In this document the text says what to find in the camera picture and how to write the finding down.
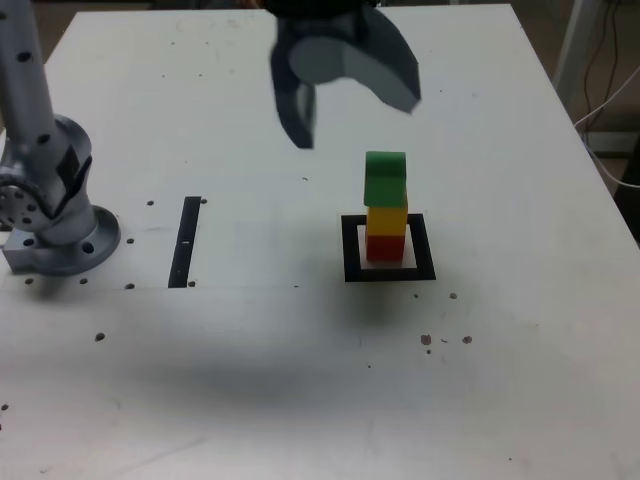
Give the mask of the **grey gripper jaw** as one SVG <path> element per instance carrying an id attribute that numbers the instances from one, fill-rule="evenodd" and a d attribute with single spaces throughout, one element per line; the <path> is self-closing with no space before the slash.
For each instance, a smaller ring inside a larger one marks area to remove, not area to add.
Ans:
<path id="1" fill-rule="evenodd" d="M 418 61 L 399 29 L 379 10 L 359 7 L 330 20 L 296 25 L 293 73 L 310 85 L 347 78 L 407 114 L 421 101 Z"/>
<path id="2" fill-rule="evenodd" d="M 277 36 L 270 67 L 276 110 L 285 133 L 299 149 L 314 147 L 316 88 L 292 70 L 290 54 L 298 38 L 293 22 L 277 19 Z"/>

